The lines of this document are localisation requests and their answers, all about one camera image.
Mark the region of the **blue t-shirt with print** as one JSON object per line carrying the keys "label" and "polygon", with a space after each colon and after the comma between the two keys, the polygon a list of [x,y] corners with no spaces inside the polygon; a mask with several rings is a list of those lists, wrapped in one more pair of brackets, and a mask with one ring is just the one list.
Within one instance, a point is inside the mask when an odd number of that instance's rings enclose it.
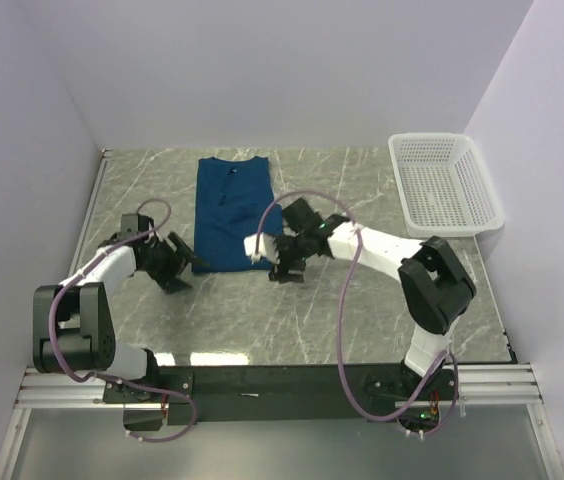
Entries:
{"label": "blue t-shirt with print", "polygon": [[273,200],[268,158],[201,159],[196,181],[194,253],[203,263],[194,265],[192,272],[203,275],[270,269],[266,260],[251,262],[243,240],[257,231],[262,214]]}

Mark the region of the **white perforated plastic basket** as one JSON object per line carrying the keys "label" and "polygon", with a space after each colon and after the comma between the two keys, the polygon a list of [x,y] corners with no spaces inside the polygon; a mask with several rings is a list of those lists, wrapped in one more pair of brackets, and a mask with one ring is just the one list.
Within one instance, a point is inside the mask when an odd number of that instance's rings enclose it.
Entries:
{"label": "white perforated plastic basket", "polygon": [[388,148],[410,236],[473,237],[504,225],[503,209],[471,137],[395,134]]}

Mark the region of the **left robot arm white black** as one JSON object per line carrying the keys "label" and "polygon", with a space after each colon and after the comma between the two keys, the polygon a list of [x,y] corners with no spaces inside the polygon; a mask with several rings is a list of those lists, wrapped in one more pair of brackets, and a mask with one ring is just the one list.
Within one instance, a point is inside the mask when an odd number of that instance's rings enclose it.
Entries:
{"label": "left robot arm white black", "polygon": [[157,234],[155,221],[124,214],[120,229],[71,277],[41,286],[33,296],[33,364],[40,373],[64,373],[83,383],[92,377],[126,388],[138,401],[155,399],[162,378],[155,354],[115,338],[110,298],[136,272],[144,272],[165,294],[191,286],[185,268],[206,263],[178,236]]}

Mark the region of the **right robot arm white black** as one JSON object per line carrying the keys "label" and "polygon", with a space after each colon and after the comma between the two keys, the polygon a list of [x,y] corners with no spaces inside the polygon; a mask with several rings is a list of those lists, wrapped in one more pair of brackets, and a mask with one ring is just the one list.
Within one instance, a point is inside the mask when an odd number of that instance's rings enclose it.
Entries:
{"label": "right robot arm white black", "polygon": [[399,385],[411,398],[426,397],[449,354],[456,323],[476,296],[476,286],[455,251],[438,236],[419,241],[365,227],[348,209],[324,218],[299,193],[295,196],[282,210],[291,232],[263,231],[275,206],[271,204],[256,233],[244,240],[247,257],[270,262],[269,278],[279,283],[301,282],[312,256],[348,261],[348,277],[362,265],[397,281],[415,322],[399,367]]}

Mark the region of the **aluminium frame rail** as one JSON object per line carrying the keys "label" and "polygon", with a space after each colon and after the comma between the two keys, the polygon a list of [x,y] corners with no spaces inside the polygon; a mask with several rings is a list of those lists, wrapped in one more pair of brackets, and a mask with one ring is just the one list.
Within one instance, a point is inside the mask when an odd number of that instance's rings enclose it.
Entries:
{"label": "aluminium frame rail", "polygon": [[[86,252],[94,243],[100,227],[109,222],[101,211],[105,207],[105,193],[121,183],[113,178],[114,172],[124,173],[132,165],[145,169],[159,158],[167,162],[184,157],[195,160],[205,153],[200,149],[179,148],[150,149],[145,154],[135,150],[103,150],[71,268],[76,270],[84,263]],[[458,375],[457,420],[447,423],[447,430],[461,430],[461,436],[466,438],[470,429],[466,421],[467,409],[501,414],[511,407],[522,413],[522,431],[516,438],[524,447],[530,448],[531,452],[525,458],[530,461],[536,476],[564,479],[564,465],[530,363],[521,363],[517,359],[510,362],[468,362],[459,365]],[[0,479],[15,478],[23,471],[24,436],[33,411],[106,410],[102,400],[105,389],[103,381],[97,378],[76,383],[65,375],[41,374],[34,368],[27,369],[0,451]]]}

